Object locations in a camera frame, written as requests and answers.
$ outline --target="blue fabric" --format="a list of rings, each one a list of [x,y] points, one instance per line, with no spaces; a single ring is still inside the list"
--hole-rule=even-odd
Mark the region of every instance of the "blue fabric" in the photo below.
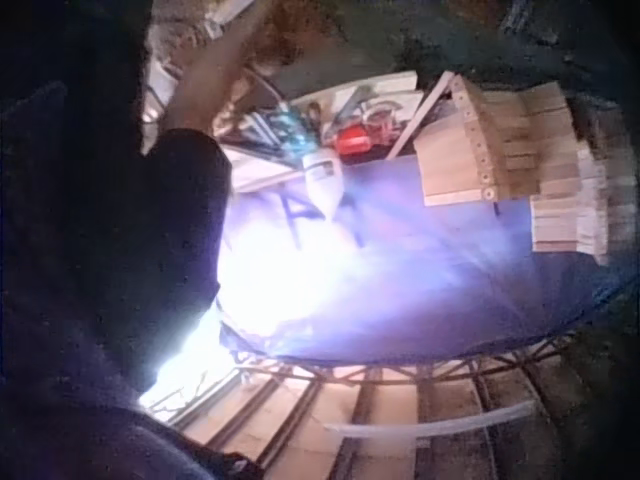
[[[612,255],[607,267],[580,253],[533,253],[527,199],[500,202],[497,215],[490,203],[425,207],[415,157],[348,167],[345,181],[355,208],[343,205],[333,225],[294,219],[298,253],[281,190],[238,196],[230,206],[220,301],[245,345],[321,365],[503,352],[593,319],[585,314],[638,279],[634,251]],[[284,191],[306,198],[301,182]],[[342,239],[334,235],[327,240],[334,243],[318,250],[314,240],[327,229],[342,229]],[[362,248],[354,245],[354,234]],[[274,256],[282,257],[283,266],[305,266],[290,270],[294,278],[283,277],[282,267],[266,275],[277,299],[263,305],[265,316],[292,291],[292,302],[309,294],[297,285],[315,291],[308,311],[286,312],[290,316],[271,319],[269,329],[260,323],[262,312],[253,316],[234,303],[239,291],[225,290],[242,290],[243,281],[252,285],[248,276],[236,278],[238,270],[249,271],[244,258],[252,259],[252,276],[259,276]],[[242,294],[247,303],[264,302],[255,288]],[[226,341],[235,344],[233,335]]]

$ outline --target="wooden plank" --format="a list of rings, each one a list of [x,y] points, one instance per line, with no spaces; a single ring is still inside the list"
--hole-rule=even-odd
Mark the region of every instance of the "wooden plank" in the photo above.
[[[577,242],[534,242],[533,251],[538,253],[575,252],[577,246]]]
[[[578,193],[580,191],[581,182],[579,178],[568,178],[565,180],[540,181],[540,194],[560,194],[560,193]]]
[[[449,85],[453,80],[453,77],[454,74],[449,71],[446,71],[442,74],[442,76],[438,80],[438,83],[436,83],[433,90],[431,90],[425,101],[422,103],[422,105],[420,105],[420,108],[418,108],[415,116],[409,121],[404,131],[400,135],[400,138],[398,138],[394,146],[389,151],[389,154],[386,157],[387,160],[392,160],[398,156],[398,153],[400,153],[400,150],[402,150],[402,148],[409,141],[409,138],[418,128],[420,122],[422,122],[422,119],[427,115],[427,113],[429,113],[429,111],[433,108],[436,101],[442,96],[442,94],[449,89]]]
[[[464,192],[428,195],[424,197],[424,204],[430,207],[435,205],[447,205],[450,203],[480,202],[482,200],[482,189],[477,188]]]
[[[537,154],[506,156],[504,162],[507,170],[530,170],[536,168],[538,157]]]
[[[520,92],[529,114],[567,108],[567,100],[558,82],[549,82]]]

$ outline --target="person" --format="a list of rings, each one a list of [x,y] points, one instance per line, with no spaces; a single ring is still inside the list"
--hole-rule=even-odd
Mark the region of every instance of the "person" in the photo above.
[[[261,478],[137,400],[216,295],[231,168],[209,131],[272,7],[185,72],[146,156],[149,0],[31,0],[3,27],[1,478]]]

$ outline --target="white pipe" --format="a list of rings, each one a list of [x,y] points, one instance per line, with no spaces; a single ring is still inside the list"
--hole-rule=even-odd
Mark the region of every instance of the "white pipe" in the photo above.
[[[468,432],[479,428],[486,428],[500,423],[510,422],[518,418],[527,417],[536,411],[533,400],[518,403],[511,407],[498,408],[490,412],[468,417],[453,418],[439,422],[419,423],[416,425],[325,425],[327,430],[348,438],[376,438],[376,439],[412,439],[427,438],[454,433]]]

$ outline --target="wooden beam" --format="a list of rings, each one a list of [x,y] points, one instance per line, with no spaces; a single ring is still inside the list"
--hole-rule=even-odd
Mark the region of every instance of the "wooden beam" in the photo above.
[[[436,83],[436,86],[433,87],[433,90],[431,90],[425,101],[422,103],[422,105],[420,105],[420,108],[418,108],[416,114],[405,127],[404,131],[400,135],[400,138],[396,140],[395,145],[391,148],[391,151],[389,151],[389,154],[387,155],[387,160],[393,160],[398,156],[400,150],[402,150],[402,147],[406,145],[411,135],[413,135],[413,132],[415,132],[416,129],[420,126],[420,122],[422,122],[424,117],[426,117],[427,114],[431,111],[438,99],[449,89],[449,85],[451,84],[453,77],[453,72],[446,71],[442,74],[440,80],[438,80],[438,83]]]

